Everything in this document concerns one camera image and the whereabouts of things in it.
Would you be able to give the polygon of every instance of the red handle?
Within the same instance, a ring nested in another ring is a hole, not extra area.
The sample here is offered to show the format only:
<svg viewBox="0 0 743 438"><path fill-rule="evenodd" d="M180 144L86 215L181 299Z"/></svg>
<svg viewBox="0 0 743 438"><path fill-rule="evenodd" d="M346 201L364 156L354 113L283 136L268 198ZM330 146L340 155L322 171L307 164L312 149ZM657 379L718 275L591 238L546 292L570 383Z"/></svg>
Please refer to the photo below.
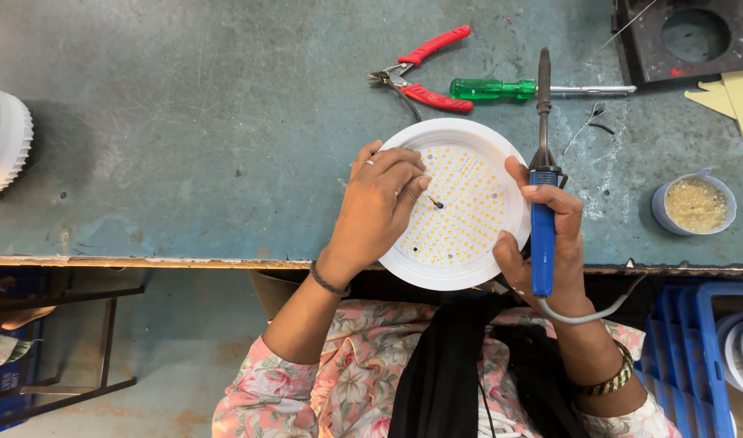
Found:
<svg viewBox="0 0 743 438"><path fill-rule="evenodd" d="M446 34L439 35L433 40L421 45L409 55L402 56L399 58L399 62L412 62L415 65L420 65L420 63L423 62L423 58L434 53L436 49L454 43L461 38L466 38L469 34L471 34L471 27L469 26L461 26L458 29L453 29Z"/></svg>
<svg viewBox="0 0 743 438"><path fill-rule="evenodd" d="M451 99L433 91L428 91L420 84L405 86L401 91L413 99L417 99L424 104L432 105L437 108L458 112L470 112L474 108L474 103L462 101L460 99Z"/></svg>

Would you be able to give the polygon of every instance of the hand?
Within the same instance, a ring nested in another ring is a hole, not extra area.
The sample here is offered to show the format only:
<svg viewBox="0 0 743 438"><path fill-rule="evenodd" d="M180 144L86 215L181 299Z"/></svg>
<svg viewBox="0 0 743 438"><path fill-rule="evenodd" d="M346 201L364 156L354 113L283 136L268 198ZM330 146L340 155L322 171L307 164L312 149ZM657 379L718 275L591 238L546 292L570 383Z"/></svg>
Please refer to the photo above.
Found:
<svg viewBox="0 0 743 438"><path fill-rule="evenodd" d="M528 167L514 157L508 157L504 167L526 201L548 204L555 212L553 294L548 297L548 305L563 316L594 313L582 278L582 201L554 185L528 185ZM522 292L523 300L543 314L531 293L531 260L522 259L515 237L505 231L499 233L493 256L509 285Z"/></svg>
<svg viewBox="0 0 743 438"><path fill-rule="evenodd" d="M333 236L318 258L318 273L335 288L388 252L431 182L420 152L394 147L375 154L381 146L369 143L355 158Z"/></svg>

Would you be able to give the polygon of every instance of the green screwdriver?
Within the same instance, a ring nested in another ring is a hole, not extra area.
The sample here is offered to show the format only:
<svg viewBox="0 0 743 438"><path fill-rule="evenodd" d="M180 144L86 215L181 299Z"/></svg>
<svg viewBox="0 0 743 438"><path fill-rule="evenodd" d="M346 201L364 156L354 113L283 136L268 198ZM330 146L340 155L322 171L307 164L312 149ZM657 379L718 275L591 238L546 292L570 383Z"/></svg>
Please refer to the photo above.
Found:
<svg viewBox="0 0 743 438"><path fill-rule="evenodd" d="M551 93L633 93L635 86L551 86ZM537 93L537 82L522 79L506 83L499 79L453 79L450 83L450 97L467 101L514 97L531 99Z"/></svg>

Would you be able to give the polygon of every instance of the fingernail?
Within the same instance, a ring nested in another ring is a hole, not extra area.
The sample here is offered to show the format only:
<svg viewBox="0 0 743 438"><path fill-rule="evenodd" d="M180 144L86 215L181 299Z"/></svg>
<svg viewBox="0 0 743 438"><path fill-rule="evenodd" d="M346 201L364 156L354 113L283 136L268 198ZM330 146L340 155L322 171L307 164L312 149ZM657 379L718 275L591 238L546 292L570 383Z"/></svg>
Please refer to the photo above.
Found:
<svg viewBox="0 0 743 438"><path fill-rule="evenodd" d="M430 176L421 176L420 181L417 183L421 185L421 189L425 190L428 188L428 185L431 184L432 178Z"/></svg>

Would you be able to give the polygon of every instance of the pink floral fabric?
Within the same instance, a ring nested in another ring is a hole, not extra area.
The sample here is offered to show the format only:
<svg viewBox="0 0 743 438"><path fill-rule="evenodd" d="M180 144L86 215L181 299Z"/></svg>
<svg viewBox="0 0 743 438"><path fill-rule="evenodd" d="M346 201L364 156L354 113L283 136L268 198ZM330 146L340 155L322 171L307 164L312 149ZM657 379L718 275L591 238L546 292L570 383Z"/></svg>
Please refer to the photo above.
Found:
<svg viewBox="0 0 743 438"><path fill-rule="evenodd" d="M422 304L344 301L333 318L320 363L315 365L284 361L259 337L217 406L213 437L386 437L399 377L435 311L435 307ZM604 323L639 359L645 333ZM555 336L547 320L531 308L506 309L492 322L519 324L542 325L548 336ZM496 433L518 432L540 438L507 371L507 346L486 337L482 356L478 365L483 370L488 405L511 420L494 422ZM477 406L483 407L480 391ZM623 417L600 419L580 414L580 418L595 437L680 436L652 395L639 410ZM487 419L479 424L480 428L489 425Z"/></svg>

